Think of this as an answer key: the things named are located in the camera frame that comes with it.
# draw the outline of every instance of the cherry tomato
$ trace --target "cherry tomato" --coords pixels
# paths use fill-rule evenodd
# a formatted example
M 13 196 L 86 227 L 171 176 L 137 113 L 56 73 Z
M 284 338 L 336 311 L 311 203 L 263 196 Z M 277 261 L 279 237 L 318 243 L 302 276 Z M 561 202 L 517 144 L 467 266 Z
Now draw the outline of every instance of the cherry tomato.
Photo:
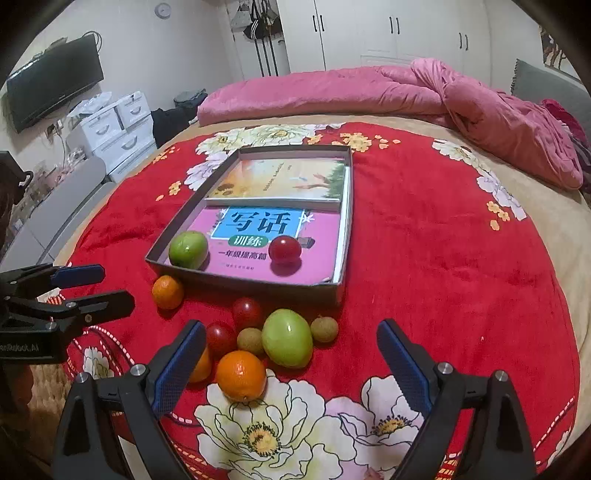
M 207 346 L 214 358 L 221 358 L 226 353 L 238 348 L 236 333 L 225 323 L 213 322 L 206 329 Z
M 281 235 L 269 244 L 269 257 L 278 264 L 296 262 L 301 255 L 301 245 L 292 236 Z
M 232 317 L 238 332 L 249 327 L 262 328 L 263 323 L 265 323 L 262 318 L 261 306 L 256 300 L 247 297 L 242 297 L 234 302 Z

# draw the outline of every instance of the workbook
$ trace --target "workbook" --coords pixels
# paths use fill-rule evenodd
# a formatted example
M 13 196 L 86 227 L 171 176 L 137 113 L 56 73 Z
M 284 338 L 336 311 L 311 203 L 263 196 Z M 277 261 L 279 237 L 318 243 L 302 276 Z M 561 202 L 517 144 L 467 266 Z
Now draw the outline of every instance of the workbook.
M 337 261 L 339 212 L 275 207 L 206 207 L 190 230 L 203 232 L 209 262 L 203 271 L 273 283 L 314 285 L 332 281 Z M 269 243 L 280 235 L 302 247 L 296 265 L 274 265 Z
M 241 160 L 206 197 L 206 204 L 337 212 L 344 182 L 345 164 L 333 158 Z

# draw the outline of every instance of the pink quilt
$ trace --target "pink quilt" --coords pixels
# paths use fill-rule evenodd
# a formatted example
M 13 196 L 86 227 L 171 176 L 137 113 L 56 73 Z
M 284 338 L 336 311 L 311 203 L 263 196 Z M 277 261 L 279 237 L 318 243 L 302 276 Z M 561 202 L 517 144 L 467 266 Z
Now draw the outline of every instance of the pink quilt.
M 497 92 L 435 59 L 234 83 L 199 107 L 201 125 L 314 113 L 409 115 L 460 131 L 479 147 L 559 187 L 583 174 L 568 133 L 543 107 Z

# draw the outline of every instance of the floral blanket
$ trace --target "floral blanket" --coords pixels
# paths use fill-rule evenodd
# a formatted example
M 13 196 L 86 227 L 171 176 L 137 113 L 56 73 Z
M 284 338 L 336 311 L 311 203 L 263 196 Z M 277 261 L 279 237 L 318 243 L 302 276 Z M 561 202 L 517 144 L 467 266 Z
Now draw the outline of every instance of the floral blanket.
M 354 210 L 346 291 L 339 309 L 259 299 L 308 320 L 331 315 L 335 343 L 289 371 L 268 359 L 264 396 L 231 403 L 212 378 L 190 385 L 163 426 L 198 479 L 388 479 L 424 419 L 412 411 L 376 345 L 393 317 L 436 361 L 467 374 L 509 372 L 539 470 L 560 453 L 574 423 L 579 359 L 563 293 L 534 224 L 495 173 L 468 147 L 362 124 L 263 125 L 173 145 L 125 180 L 91 221 L 74 265 L 101 263 L 97 286 L 66 297 L 126 288 L 131 317 L 91 326 L 69 346 L 74 376 L 121 375 L 148 362 L 192 318 L 232 325 L 238 296 L 187 290 L 159 312 L 156 274 L 144 256 L 196 188 L 246 145 L 344 144 L 353 150 Z M 114 421 L 121 435 L 125 427 Z M 450 478 L 469 419 L 462 417 L 439 478 Z

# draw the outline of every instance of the green apple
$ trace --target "green apple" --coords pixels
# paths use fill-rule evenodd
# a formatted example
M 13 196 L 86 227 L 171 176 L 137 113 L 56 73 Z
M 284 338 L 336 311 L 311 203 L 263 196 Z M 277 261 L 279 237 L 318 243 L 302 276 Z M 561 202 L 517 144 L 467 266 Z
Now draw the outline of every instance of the green apple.
M 314 348 L 308 322 L 288 309 L 276 310 L 267 317 L 262 345 L 271 360 L 287 368 L 304 368 Z
M 177 267 L 201 267 L 207 258 L 207 237 L 201 232 L 188 230 L 173 238 L 168 247 L 168 259 Z

